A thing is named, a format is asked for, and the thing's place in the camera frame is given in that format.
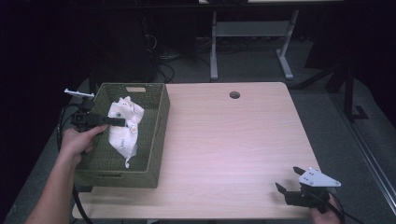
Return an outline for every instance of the gray carpet floor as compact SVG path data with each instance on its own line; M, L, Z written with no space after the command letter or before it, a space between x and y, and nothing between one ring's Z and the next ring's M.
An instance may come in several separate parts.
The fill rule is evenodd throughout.
M219 80L217 82L257 82L280 81L288 86L298 84L319 72L304 68L312 43L291 42L287 59L293 80L286 80L276 58L275 49L280 47L282 39L267 41L264 39L246 39L243 51L232 54L219 54ZM174 83L209 82L209 53L198 55L200 60L180 59L167 63L175 69ZM163 67L167 76L171 70ZM334 99L342 101L343 94L330 95L324 90L328 78L323 78L302 91L290 91L292 100L304 125L306 134L318 159L320 169L325 174L340 180L342 187L336 195L344 209L366 224L396 223L396 216L385 200L384 195L371 175L362 156L359 145L343 121L343 114L337 109ZM163 82L158 76L155 82ZM376 106L371 93L366 87L356 82L354 104L361 105L369 119L357 120L356 127L361 132L367 145L373 151L378 162L396 184L396 130L381 110ZM80 91L88 91L88 81L81 84ZM55 133L49 136L35 169L21 190L10 210L5 223L22 223L34 207L47 176L57 156ZM94 223L146 223L146 220L94 220ZM164 220L167 224L204 224L205 220ZM219 224L307 224L310 220L218 220Z

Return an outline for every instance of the table leg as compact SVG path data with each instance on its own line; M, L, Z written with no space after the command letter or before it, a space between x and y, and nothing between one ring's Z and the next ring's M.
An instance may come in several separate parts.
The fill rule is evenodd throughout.
M282 49L276 50L277 58L279 59L280 65L282 66L283 73L285 74L286 79L293 79L293 74L291 73L291 70L290 70L288 61L286 60L285 55L286 55L286 50L288 49L288 46L289 46L291 35L293 34L293 30L294 30L295 23L297 21L298 13L299 13L299 10L293 11L293 13L291 15L289 26L288 26L288 31L286 32L286 35L285 35L285 43L283 44Z
M216 11L213 12L212 22L212 51L210 52L210 79L218 79L218 59L216 58Z

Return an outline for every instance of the wooden table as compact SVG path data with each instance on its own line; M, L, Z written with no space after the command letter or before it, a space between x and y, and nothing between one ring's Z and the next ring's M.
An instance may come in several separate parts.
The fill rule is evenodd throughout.
M170 84L171 107L156 189L80 193L91 218L302 218L275 182L298 190L292 166L318 168L283 83ZM230 97L238 91L240 97ZM74 217L80 217L75 207Z

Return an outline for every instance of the plastic basket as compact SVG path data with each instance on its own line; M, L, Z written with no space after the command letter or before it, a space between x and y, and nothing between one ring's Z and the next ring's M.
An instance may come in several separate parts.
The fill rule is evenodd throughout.
M138 126L137 153L125 168L125 159L108 143L108 129L93 139L94 150L82 156L75 179L82 186L150 188L158 186L163 141L169 114L164 84L104 83L94 98L92 113L107 115L113 102L130 96L145 114Z

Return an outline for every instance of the table grommet hole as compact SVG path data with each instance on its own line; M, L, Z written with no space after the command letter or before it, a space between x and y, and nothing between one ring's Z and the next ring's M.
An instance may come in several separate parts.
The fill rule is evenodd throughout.
M241 94L238 91L232 91L230 92L230 97L233 99L238 99L239 97L241 97Z

